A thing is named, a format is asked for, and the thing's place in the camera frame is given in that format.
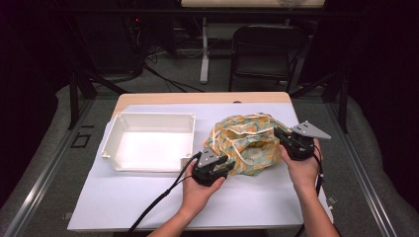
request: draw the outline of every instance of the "person's left hand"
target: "person's left hand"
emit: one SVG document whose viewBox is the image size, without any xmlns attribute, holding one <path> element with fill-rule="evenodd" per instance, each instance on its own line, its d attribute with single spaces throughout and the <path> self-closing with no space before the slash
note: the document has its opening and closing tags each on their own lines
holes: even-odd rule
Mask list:
<svg viewBox="0 0 419 237">
<path fill-rule="evenodd" d="M 185 171 L 185 177 L 192 175 L 192 169 L 195 162 L 192 162 Z M 215 193 L 224 183 L 225 178 L 217 179 L 211 187 L 205 187 L 198 184 L 192 177 L 184 180 L 183 183 L 183 199 L 179 212 L 194 218 L 206 206 L 210 196 Z"/>
</svg>

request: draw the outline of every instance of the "cloth bag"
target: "cloth bag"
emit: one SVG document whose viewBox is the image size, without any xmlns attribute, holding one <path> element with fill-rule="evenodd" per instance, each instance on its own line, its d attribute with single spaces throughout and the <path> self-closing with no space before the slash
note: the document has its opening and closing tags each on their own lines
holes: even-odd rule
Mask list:
<svg viewBox="0 0 419 237">
<path fill-rule="evenodd" d="M 218 156 L 228 156 L 227 162 L 218 169 L 235 161 L 230 175 L 254 176 L 282 160 L 280 139 L 274 135 L 274 127 L 287 129 L 263 113 L 231 116 L 215 124 L 204 146 Z"/>
</svg>

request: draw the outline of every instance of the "black curtain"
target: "black curtain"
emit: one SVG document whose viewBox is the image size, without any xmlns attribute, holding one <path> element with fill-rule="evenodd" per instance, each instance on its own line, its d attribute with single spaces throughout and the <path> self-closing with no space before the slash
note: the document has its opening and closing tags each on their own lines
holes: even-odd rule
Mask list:
<svg viewBox="0 0 419 237">
<path fill-rule="evenodd" d="M 382 153 L 384 171 L 419 211 L 416 151 L 419 92 L 419 21 L 415 2 L 394 2 L 354 64 L 349 94 L 360 104 Z"/>
<path fill-rule="evenodd" d="M 68 64 L 36 6 L 0 3 L 0 204 L 21 179 L 68 83 Z"/>
<path fill-rule="evenodd" d="M 323 11 L 363 12 L 374 0 L 326 0 Z M 336 72 L 351 51 L 352 42 L 359 32 L 362 21 L 319 20 L 311 47 L 302 66 L 299 83 L 311 83 Z"/>
</svg>

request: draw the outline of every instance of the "person's right hand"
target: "person's right hand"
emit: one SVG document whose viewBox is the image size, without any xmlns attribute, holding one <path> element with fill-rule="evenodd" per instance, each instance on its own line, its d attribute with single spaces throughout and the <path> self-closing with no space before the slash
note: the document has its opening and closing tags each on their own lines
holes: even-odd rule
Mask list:
<svg viewBox="0 0 419 237">
<path fill-rule="evenodd" d="M 314 145 L 320 149 L 317 139 L 314 139 Z M 314 153 L 320 158 L 317 149 L 314 149 Z M 292 160 L 287 152 L 287 149 L 283 145 L 281 145 L 281 157 L 288 165 L 290 177 L 297 192 L 305 189 L 313 189 L 315 187 L 319 167 L 313 157 L 303 161 Z"/>
</svg>

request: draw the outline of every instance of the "white paper sheet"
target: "white paper sheet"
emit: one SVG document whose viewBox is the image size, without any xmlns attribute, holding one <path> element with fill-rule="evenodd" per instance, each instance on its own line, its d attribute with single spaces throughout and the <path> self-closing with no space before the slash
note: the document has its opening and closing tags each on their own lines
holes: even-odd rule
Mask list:
<svg viewBox="0 0 419 237">
<path fill-rule="evenodd" d="M 298 124 L 290 103 L 188 104 L 130 106 L 127 112 L 195 113 L 194 154 L 214 124 L 234 115 L 270 114 L 286 126 Z M 110 130 L 109 125 L 104 137 Z M 98 151 L 102 150 L 102 141 Z M 178 174 L 117 172 L 99 152 L 68 225 L 74 231 L 126 231 L 175 181 Z M 329 217 L 324 192 L 320 200 Z M 137 228 L 153 229 L 170 218 L 182 201 L 182 186 L 160 201 Z M 189 229 L 278 228 L 302 224 L 299 202 L 285 162 L 256 177 L 229 176 Z"/>
</svg>

